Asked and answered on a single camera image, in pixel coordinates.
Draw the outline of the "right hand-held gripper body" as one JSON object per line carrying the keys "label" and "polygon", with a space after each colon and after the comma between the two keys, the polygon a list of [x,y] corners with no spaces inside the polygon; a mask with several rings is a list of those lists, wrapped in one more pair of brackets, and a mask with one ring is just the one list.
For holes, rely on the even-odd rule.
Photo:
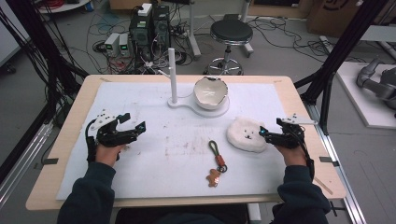
{"label": "right hand-held gripper body", "polygon": [[269,140],[269,143],[275,146],[282,146],[286,148],[296,148],[304,142],[304,128],[302,125],[316,125],[317,122],[301,117],[297,114],[292,114],[289,117],[283,118],[285,124],[281,127],[282,133],[279,133],[279,137]]}

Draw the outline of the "white fluffy bear plush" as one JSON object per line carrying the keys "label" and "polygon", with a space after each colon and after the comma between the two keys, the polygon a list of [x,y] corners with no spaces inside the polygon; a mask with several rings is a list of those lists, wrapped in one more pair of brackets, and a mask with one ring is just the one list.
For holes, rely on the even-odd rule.
{"label": "white fluffy bear plush", "polygon": [[226,131],[227,140],[240,150],[262,153],[267,149],[268,144],[259,135],[261,127],[264,127],[263,122],[236,117]]}

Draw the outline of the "person's left hand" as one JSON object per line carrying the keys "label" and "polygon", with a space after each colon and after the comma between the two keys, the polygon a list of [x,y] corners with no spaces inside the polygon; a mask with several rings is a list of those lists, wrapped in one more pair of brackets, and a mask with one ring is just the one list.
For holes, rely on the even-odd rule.
{"label": "person's left hand", "polygon": [[125,148],[125,145],[115,147],[105,147],[99,144],[96,148],[95,161],[113,167],[119,153]]}

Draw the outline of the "person's right hand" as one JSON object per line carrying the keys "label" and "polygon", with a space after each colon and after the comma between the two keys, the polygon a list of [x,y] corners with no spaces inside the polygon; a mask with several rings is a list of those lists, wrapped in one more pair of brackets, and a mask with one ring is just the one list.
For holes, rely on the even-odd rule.
{"label": "person's right hand", "polygon": [[284,162],[287,166],[302,165],[306,166],[305,153],[301,147],[286,148],[282,146],[276,146],[276,149],[284,158]]}

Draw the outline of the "brown tape strip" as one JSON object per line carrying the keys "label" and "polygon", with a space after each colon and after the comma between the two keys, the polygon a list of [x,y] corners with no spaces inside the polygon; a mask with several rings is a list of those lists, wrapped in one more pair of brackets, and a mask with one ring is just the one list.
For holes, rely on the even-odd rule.
{"label": "brown tape strip", "polygon": [[327,187],[320,179],[314,177],[314,181],[316,181],[323,189],[325,189],[330,195],[333,195],[333,191]]}

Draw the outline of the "white pole stand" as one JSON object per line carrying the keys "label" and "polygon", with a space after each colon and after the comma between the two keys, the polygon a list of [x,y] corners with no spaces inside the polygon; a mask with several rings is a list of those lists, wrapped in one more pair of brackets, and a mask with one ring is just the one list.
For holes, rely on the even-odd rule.
{"label": "white pole stand", "polygon": [[168,99],[167,104],[171,108],[181,108],[186,107],[193,111],[195,114],[208,118],[218,118],[224,115],[230,107],[230,100],[229,96],[226,98],[226,102],[220,108],[215,110],[206,110],[198,106],[195,103],[195,99],[193,96],[193,88],[191,94],[188,96],[180,97],[177,95],[177,69],[176,69],[176,50],[174,48],[168,49],[168,59],[169,59],[169,72],[170,74],[166,74],[165,72],[161,71],[161,74],[168,77],[171,83],[171,97]]}

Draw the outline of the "grey power supply box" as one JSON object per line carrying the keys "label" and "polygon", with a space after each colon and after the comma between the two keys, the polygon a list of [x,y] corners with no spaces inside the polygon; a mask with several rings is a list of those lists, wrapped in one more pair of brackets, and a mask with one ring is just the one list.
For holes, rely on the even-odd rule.
{"label": "grey power supply box", "polygon": [[111,34],[105,41],[106,53],[109,57],[117,57],[120,52],[120,35]]}
{"label": "grey power supply box", "polygon": [[129,48],[129,38],[127,34],[120,34],[120,55],[122,57],[130,56],[130,48]]}

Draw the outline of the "white platform board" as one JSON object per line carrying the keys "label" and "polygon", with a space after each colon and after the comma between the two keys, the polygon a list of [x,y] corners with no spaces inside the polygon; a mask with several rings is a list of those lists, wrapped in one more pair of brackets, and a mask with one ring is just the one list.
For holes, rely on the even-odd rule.
{"label": "white platform board", "polygon": [[387,107],[372,91],[357,86],[359,71],[366,63],[344,62],[337,77],[366,127],[396,130],[396,111]]}

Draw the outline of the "black computer tower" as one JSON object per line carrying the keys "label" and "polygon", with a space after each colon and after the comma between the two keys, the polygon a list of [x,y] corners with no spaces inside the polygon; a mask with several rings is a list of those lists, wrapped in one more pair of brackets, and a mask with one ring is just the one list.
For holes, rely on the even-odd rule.
{"label": "black computer tower", "polygon": [[156,6],[153,11],[154,42],[159,52],[170,46],[169,6]]}
{"label": "black computer tower", "polygon": [[153,23],[151,14],[139,16],[135,13],[129,26],[134,48],[134,57],[138,62],[152,60],[151,43],[153,40]]}

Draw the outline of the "person's dark clothing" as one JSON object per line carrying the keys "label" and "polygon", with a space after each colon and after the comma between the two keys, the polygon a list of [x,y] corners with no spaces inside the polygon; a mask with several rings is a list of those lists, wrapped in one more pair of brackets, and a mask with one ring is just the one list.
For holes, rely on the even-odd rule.
{"label": "person's dark clothing", "polygon": [[115,224],[248,224],[245,204],[122,208]]}

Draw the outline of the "black round stool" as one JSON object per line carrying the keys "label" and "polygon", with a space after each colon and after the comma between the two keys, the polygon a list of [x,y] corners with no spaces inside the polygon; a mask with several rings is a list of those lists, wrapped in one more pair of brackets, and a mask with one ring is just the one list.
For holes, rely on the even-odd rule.
{"label": "black round stool", "polygon": [[205,75],[211,76],[242,76],[244,69],[242,65],[231,58],[231,46],[244,46],[253,37],[251,27],[240,20],[215,21],[210,27],[211,37],[224,44],[226,49],[224,55],[214,59],[204,70]]}

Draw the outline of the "white metal stand leg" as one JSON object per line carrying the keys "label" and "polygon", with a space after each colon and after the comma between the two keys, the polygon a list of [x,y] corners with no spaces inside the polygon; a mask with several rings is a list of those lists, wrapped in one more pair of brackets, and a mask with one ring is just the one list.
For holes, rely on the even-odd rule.
{"label": "white metal stand leg", "polygon": [[188,30],[188,39],[190,43],[190,47],[193,54],[193,59],[198,60],[201,58],[202,54],[199,49],[197,40],[194,35],[194,4],[195,0],[189,0],[189,30]]}
{"label": "white metal stand leg", "polygon": [[249,30],[249,37],[247,40],[244,41],[244,43],[240,46],[241,49],[243,49],[249,58],[251,54],[254,52],[254,49],[250,46],[250,40],[252,39],[253,36],[253,31],[247,24],[247,18],[248,18],[248,11],[249,11],[249,6],[250,6],[251,0],[243,0],[243,5],[240,13],[240,21],[244,23],[244,25],[247,27]]}

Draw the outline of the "white box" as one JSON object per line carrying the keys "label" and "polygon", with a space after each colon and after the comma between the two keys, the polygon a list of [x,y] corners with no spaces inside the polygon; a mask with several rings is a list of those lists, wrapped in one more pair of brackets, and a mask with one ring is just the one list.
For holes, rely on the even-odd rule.
{"label": "white box", "polygon": [[147,17],[152,10],[152,4],[144,3],[138,10],[137,14],[139,16]]}

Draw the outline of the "cardboard box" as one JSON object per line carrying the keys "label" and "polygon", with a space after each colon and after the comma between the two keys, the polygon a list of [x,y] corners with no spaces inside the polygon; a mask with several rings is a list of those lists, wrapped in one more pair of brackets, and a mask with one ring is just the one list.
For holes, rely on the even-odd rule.
{"label": "cardboard box", "polygon": [[313,0],[307,17],[307,32],[340,37],[362,4],[369,0]]}

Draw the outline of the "aluminium rail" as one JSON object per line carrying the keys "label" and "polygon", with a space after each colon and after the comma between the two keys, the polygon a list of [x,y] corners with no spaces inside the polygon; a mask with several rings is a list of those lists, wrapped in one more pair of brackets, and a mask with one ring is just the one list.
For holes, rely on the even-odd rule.
{"label": "aluminium rail", "polygon": [[337,173],[337,175],[343,185],[343,188],[346,192],[346,196],[342,199],[342,202],[344,204],[344,207],[346,209],[346,212],[349,216],[351,223],[352,224],[367,224],[366,219],[363,215],[363,212],[361,211],[361,207],[355,197],[353,189],[352,189],[351,185],[349,184],[349,181],[347,179],[347,175],[344,171],[342,163],[337,155],[336,149],[332,143],[332,139],[318,125],[316,126],[316,130],[317,130],[320,140],[322,141],[322,143],[324,145],[324,148],[326,149],[326,151],[328,153],[328,157],[331,157],[334,161],[339,161],[339,163],[340,163],[339,167],[333,167],[333,168],[335,169],[335,172]]}
{"label": "aluminium rail", "polygon": [[22,154],[12,166],[5,180],[0,184],[0,210],[5,206],[12,192],[26,174],[38,152],[50,137],[52,130],[52,123],[42,124],[27,145],[22,148]]}

